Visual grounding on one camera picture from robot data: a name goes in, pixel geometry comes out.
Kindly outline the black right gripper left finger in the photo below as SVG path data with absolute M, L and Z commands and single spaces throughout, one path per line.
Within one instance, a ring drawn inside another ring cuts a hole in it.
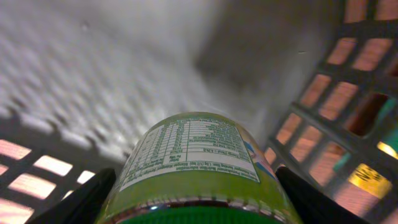
M 115 181 L 114 169 L 105 168 L 28 224 L 94 223 Z

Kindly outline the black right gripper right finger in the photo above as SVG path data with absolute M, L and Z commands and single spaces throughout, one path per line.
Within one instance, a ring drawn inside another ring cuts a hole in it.
M 368 224 L 318 191 L 287 167 L 280 167 L 276 176 L 304 223 Z

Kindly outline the green Nescafe coffee bag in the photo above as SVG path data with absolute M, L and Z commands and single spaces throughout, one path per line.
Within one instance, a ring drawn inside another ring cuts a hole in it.
M 348 126 L 353 134 L 365 137 L 373 128 L 382 124 L 383 119 L 397 106 L 395 98 L 376 94 L 365 104 L 359 115 Z M 397 159 L 397 122 L 393 121 L 386 126 L 376 147 L 379 151 Z M 361 163 L 348 177 L 348 182 L 359 187 L 365 192 L 382 199 L 392 188 L 392 183 L 376 169 L 377 159 L 368 159 Z

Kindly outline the green lidded spice jar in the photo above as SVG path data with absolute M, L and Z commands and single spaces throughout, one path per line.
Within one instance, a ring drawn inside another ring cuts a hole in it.
M 300 223 L 253 137 L 213 113 L 166 118 L 140 138 L 98 223 Z

